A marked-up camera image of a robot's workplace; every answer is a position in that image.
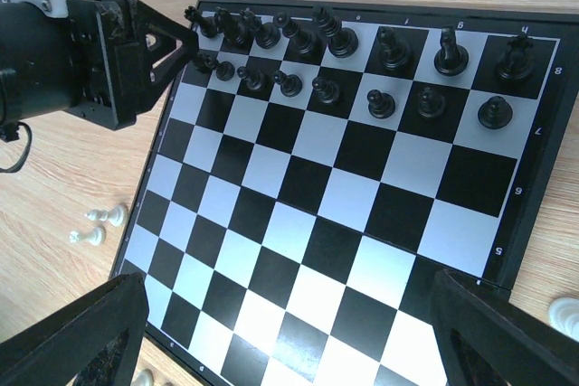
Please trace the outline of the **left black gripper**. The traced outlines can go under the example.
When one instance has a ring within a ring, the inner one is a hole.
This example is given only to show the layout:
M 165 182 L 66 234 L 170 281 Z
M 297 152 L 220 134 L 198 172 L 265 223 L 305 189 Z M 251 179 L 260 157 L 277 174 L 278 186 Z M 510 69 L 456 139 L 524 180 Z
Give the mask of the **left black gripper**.
M 110 130 L 132 126 L 199 51 L 195 31 L 140 0 L 67 2 L 66 18 L 26 2 L 1 6 L 5 131 L 60 111 Z M 140 72 L 128 61 L 138 54 Z M 144 89 L 133 99 L 140 76 Z

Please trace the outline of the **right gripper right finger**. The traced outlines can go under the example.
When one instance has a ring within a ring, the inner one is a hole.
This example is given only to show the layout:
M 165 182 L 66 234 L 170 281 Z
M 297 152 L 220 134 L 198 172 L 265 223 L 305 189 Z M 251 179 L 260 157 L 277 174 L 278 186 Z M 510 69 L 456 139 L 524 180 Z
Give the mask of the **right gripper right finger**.
M 578 383 L 578 342 L 457 272 L 436 273 L 431 320 L 449 385 Z

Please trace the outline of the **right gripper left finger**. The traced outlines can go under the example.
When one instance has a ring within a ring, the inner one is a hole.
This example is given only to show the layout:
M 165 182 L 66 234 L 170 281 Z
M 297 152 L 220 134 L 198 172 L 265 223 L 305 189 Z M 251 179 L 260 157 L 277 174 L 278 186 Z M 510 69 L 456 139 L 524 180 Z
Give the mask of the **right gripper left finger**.
M 119 275 L 1 343 L 3 385 L 129 385 L 148 317 L 144 276 Z

